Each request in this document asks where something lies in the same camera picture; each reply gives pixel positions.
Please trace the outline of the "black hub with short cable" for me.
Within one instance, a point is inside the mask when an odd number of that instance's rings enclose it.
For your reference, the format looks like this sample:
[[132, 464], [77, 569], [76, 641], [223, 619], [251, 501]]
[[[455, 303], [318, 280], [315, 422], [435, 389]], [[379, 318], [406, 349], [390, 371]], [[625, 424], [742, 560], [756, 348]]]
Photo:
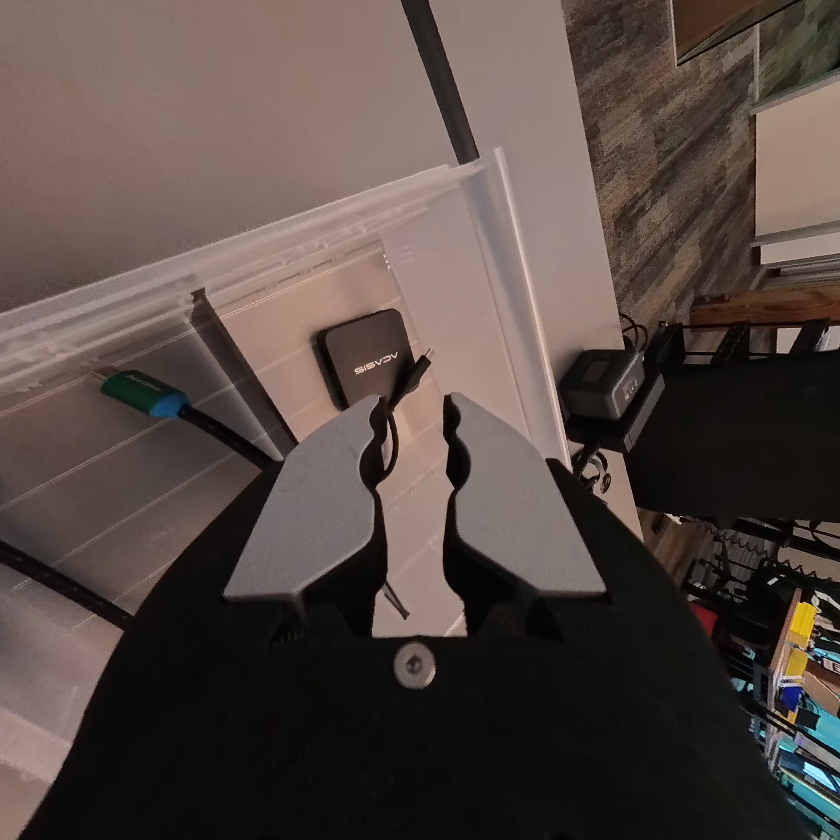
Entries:
[[395, 410], [421, 384], [434, 351], [414, 355], [403, 316], [393, 308], [323, 329], [316, 344], [326, 382], [340, 409], [368, 396], [385, 400], [390, 454], [384, 478], [389, 477], [400, 448]]

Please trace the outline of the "metal pole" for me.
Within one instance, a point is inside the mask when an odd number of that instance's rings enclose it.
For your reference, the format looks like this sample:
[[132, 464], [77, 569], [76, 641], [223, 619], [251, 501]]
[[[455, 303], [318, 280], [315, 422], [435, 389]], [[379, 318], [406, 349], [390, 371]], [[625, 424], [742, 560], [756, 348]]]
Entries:
[[418, 55], [459, 165], [480, 157], [464, 103], [429, 1], [401, 1]]

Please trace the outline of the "black flat panel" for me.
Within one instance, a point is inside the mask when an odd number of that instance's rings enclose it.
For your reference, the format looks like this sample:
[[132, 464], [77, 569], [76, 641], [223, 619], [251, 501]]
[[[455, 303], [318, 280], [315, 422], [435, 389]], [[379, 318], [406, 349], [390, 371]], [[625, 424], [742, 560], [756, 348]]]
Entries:
[[625, 458], [639, 508], [839, 522], [839, 352], [688, 365]]

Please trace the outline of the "grey battery charger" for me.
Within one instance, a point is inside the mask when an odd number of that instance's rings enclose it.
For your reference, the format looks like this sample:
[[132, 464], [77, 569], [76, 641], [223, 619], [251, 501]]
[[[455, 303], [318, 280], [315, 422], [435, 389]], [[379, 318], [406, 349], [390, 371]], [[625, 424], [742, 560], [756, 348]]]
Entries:
[[565, 415], [618, 421], [644, 383], [644, 362], [634, 349], [585, 350], [559, 382]]

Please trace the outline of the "cluttered storage shelf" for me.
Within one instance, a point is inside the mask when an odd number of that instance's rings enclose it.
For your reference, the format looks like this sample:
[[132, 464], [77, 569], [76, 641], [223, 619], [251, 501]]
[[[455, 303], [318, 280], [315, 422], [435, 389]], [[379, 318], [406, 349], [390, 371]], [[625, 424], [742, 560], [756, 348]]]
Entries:
[[838, 838], [838, 523], [739, 519], [681, 589], [812, 838]]

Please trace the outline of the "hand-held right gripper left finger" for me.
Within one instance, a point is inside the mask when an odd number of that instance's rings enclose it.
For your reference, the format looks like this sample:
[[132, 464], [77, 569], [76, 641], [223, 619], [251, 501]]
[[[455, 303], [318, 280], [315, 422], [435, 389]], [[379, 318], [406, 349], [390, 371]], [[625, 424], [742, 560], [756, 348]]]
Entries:
[[308, 588], [372, 544], [387, 417], [384, 399], [367, 396], [290, 453], [226, 585], [226, 600], [300, 604]]

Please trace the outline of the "clear plastic organizer box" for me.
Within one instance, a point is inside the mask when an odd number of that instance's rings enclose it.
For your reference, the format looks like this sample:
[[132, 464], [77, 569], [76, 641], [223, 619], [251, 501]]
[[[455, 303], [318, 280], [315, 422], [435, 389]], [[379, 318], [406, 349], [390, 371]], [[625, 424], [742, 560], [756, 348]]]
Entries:
[[389, 309], [410, 353], [437, 352], [397, 410], [380, 486], [391, 581], [374, 631], [454, 629], [440, 561], [443, 396], [463, 392], [563, 458], [560, 409], [500, 151], [2, 313], [2, 557], [16, 551], [135, 611], [245, 488], [242, 455], [180, 419], [100, 393], [112, 365], [179, 386], [212, 419], [282, 459], [338, 413], [316, 334]]

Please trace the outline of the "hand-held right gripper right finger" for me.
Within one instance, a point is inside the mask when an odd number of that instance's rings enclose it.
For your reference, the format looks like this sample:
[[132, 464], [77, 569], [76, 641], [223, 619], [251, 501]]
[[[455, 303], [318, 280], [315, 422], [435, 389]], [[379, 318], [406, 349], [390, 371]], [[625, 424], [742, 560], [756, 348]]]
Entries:
[[527, 437], [453, 392], [444, 399], [444, 438], [456, 548], [538, 595], [606, 593], [547, 460]]

